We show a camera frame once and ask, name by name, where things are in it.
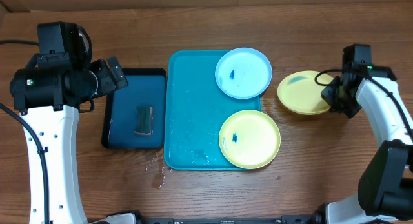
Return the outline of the green and orange sponge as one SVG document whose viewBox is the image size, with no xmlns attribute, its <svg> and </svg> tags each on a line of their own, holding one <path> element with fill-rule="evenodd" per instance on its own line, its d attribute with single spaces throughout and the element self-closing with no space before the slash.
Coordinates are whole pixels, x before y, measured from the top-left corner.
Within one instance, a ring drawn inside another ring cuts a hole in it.
<svg viewBox="0 0 413 224">
<path fill-rule="evenodd" d="M 140 136 L 152 135 L 153 107 L 140 106 L 136 109 L 137 126 L 134 132 Z"/>
</svg>

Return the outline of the yellow plate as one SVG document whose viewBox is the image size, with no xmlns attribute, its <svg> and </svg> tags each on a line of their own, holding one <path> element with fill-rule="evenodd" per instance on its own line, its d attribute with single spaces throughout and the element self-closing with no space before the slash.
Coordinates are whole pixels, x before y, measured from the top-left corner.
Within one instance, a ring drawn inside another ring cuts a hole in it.
<svg viewBox="0 0 413 224">
<path fill-rule="evenodd" d="M 305 70 L 285 77 L 277 88 L 280 102 L 289 110 L 303 115 L 321 114 L 330 105 L 321 97 L 325 88 L 315 82 L 318 71 Z"/>
<path fill-rule="evenodd" d="M 257 110 L 232 114 L 221 126 L 219 147 L 224 157 L 243 169 L 269 164 L 279 152 L 281 134 L 275 121 Z"/>
</svg>

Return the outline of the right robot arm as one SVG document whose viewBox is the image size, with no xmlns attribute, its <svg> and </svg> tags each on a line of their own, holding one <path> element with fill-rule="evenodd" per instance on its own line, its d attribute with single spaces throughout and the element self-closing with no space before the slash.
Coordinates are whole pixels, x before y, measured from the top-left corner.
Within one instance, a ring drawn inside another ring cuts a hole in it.
<svg viewBox="0 0 413 224">
<path fill-rule="evenodd" d="M 343 49 L 341 75 L 325 84 L 321 98 L 331 112 L 354 117 L 364 110 L 378 145 L 358 183 L 358 191 L 326 204 L 314 223 L 390 223 L 412 219 L 412 118 L 403 104 L 391 68 L 372 64 L 371 47 Z"/>
</svg>

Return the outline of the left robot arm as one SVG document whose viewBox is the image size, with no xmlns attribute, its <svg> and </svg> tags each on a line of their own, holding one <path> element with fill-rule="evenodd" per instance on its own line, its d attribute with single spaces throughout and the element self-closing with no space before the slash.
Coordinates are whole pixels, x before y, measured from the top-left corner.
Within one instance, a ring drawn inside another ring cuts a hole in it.
<svg viewBox="0 0 413 224">
<path fill-rule="evenodd" d="M 128 85 L 115 57 L 92 60 L 92 43 L 75 23 L 37 27 L 39 52 L 10 82 L 30 171 L 31 223 L 86 223 L 79 192 L 76 135 L 83 103 Z"/>
</svg>

